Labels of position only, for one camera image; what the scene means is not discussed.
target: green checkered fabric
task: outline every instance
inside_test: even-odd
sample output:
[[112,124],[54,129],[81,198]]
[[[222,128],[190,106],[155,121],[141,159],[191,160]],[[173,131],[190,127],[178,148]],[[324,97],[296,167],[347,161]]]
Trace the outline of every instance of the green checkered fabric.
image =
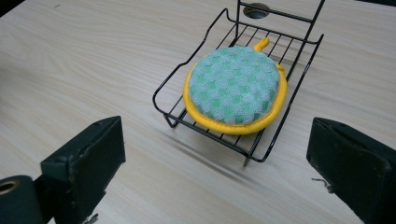
[[218,49],[196,64],[189,94],[196,109],[225,124],[249,124],[271,110],[279,85],[276,64],[248,47]]

